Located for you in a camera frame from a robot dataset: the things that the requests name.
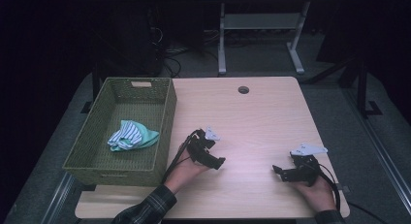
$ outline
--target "gray carpet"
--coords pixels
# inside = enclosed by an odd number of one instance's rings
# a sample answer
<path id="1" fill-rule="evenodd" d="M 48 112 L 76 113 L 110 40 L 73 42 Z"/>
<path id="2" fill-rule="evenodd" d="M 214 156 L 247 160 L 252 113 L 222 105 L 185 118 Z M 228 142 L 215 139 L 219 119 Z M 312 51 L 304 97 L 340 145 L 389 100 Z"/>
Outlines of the gray carpet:
<path id="1" fill-rule="evenodd" d="M 241 38 L 242 41 L 238 42 L 236 38 L 228 40 L 230 44 L 226 48 L 226 77 L 292 76 L 306 80 L 332 65 L 315 60 L 323 36 L 302 35 L 298 52 L 306 72 L 304 75 L 297 75 L 285 47 L 292 34 L 248 33 L 245 38 Z M 217 46 L 210 45 L 205 50 L 206 52 L 187 51 L 173 57 L 181 64 L 179 75 L 182 78 L 217 77 Z M 174 61 L 166 62 L 174 71 L 177 70 L 178 65 Z M 164 70 L 160 76 L 169 75 Z M 329 156 L 338 180 L 345 188 L 345 196 L 349 202 L 366 208 L 388 223 L 411 223 L 410 213 L 382 167 L 373 140 L 352 107 L 350 97 L 355 96 L 355 87 L 339 88 L 336 84 L 339 75 L 340 72 L 337 72 L 315 84 L 302 85 L 301 90 L 323 143 L 330 151 Z M 61 179 L 65 178 L 61 167 L 86 118 L 86 114 L 80 112 L 91 99 L 91 76 L 88 76 L 73 97 L 5 223 L 42 223 L 45 214 L 49 213 L 47 211 L 54 192 Z M 367 100 L 375 101 L 383 112 L 383 115 L 370 116 L 367 123 L 372 126 L 409 184 L 411 128 L 391 103 L 384 87 L 372 76 L 368 80 Z M 90 188 L 74 180 L 65 193 L 63 206 L 51 208 L 56 214 L 51 223 L 110 223 L 109 220 L 79 221 L 75 217 L 76 203 L 84 189 Z M 357 208 L 350 209 L 347 223 L 379 223 Z M 315 222 L 304 219 L 298 220 L 298 223 Z"/>

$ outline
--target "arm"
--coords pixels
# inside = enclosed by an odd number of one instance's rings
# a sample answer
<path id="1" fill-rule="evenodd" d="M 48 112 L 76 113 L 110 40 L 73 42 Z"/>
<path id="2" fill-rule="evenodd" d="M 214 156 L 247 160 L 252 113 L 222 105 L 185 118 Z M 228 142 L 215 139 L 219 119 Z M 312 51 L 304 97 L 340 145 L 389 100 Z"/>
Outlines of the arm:
<path id="1" fill-rule="evenodd" d="M 291 185 L 301 192 L 308 204 L 314 209 L 317 223 L 345 223 L 341 213 L 335 207 L 332 189 L 323 178 L 318 176 L 311 187 L 308 187 L 305 182 L 292 182 Z"/>
<path id="2" fill-rule="evenodd" d="M 121 211 L 111 224 L 159 223 L 175 205 L 175 194 L 192 181 L 197 175 L 209 168 L 194 164 L 185 149 L 164 185 L 158 186 L 140 204 Z"/>

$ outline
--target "striped cloth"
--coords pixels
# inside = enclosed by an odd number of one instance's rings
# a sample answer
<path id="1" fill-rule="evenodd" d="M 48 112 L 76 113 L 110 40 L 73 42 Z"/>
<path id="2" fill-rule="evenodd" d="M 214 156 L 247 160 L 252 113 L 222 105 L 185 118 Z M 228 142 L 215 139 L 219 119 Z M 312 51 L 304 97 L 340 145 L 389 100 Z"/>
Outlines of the striped cloth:
<path id="1" fill-rule="evenodd" d="M 121 120 L 120 130 L 113 133 L 108 141 L 111 151 L 144 148 L 155 144 L 159 133 L 147 129 L 133 120 Z"/>

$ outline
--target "dark background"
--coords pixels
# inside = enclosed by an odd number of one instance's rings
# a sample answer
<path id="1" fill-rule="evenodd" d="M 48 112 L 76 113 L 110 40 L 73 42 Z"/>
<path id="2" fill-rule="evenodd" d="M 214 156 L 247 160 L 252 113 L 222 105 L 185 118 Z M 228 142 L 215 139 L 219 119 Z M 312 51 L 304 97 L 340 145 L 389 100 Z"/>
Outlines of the dark background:
<path id="1" fill-rule="evenodd" d="M 327 34 L 320 61 L 338 63 L 358 55 L 409 122 L 410 1 L 318 0 L 312 3 L 304 27 L 305 32 Z M 84 0 L 0 0 L 0 220 L 86 75 L 96 68 L 102 79 L 155 76 L 161 70 L 161 49 L 167 41 L 160 48 L 152 45 L 149 7 Z M 237 4 L 230 7 L 238 10 Z M 154 20 L 164 27 L 166 38 L 201 50 L 203 29 L 218 26 L 218 19 L 211 17 L 218 15 L 215 10 L 216 3 L 168 3 L 158 7 Z"/>

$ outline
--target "wooden table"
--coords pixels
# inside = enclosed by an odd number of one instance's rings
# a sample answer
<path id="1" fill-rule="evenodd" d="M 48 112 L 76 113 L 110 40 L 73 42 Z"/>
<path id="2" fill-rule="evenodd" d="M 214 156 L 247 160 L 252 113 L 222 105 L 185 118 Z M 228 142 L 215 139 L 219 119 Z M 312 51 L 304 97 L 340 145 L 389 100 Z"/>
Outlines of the wooden table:
<path id="1" fill-rule="evenodd" d="M 169 163 L 191 132 L 207 126 L 221 137 L 211 154 L 227 160 L 220 170 L 201 174 L 181 190 L 165 218 L 313 216 L 301 195 L 271 167 L 295 168 L 289 152 L 301 143 L 323 146 L 294 78 L 174 79 L 174 86 L 178 101 Z M 241 86 L 249 93 L 239 93 Z M 333 173 L 327 154 L 316 158 Z M 113 218 L 153 189 L 98 185 L 95 191 L 82 192 L 76 216 Z M 345 217 L 349 208 L 340 195 Z"/>

